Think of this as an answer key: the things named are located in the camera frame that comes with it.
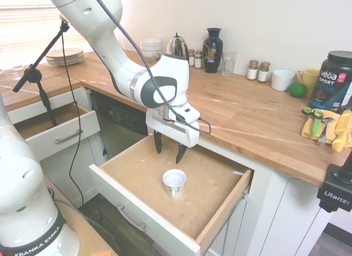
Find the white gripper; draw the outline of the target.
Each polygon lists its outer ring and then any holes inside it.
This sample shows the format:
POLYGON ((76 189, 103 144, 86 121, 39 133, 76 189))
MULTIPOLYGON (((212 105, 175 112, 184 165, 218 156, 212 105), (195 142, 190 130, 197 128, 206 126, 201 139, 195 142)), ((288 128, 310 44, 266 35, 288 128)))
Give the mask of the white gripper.
POLYGON ((146 113, 146 124, 155 130, 153 137, 157 153, 162 151, 162 135, 165 135, 178 142, 178 153, 175 163, 180 163, 187 147, 195 146, 199 141, 200 132, 180 122, 169 122, 162 119, 155 109, 148 109, 146 113))

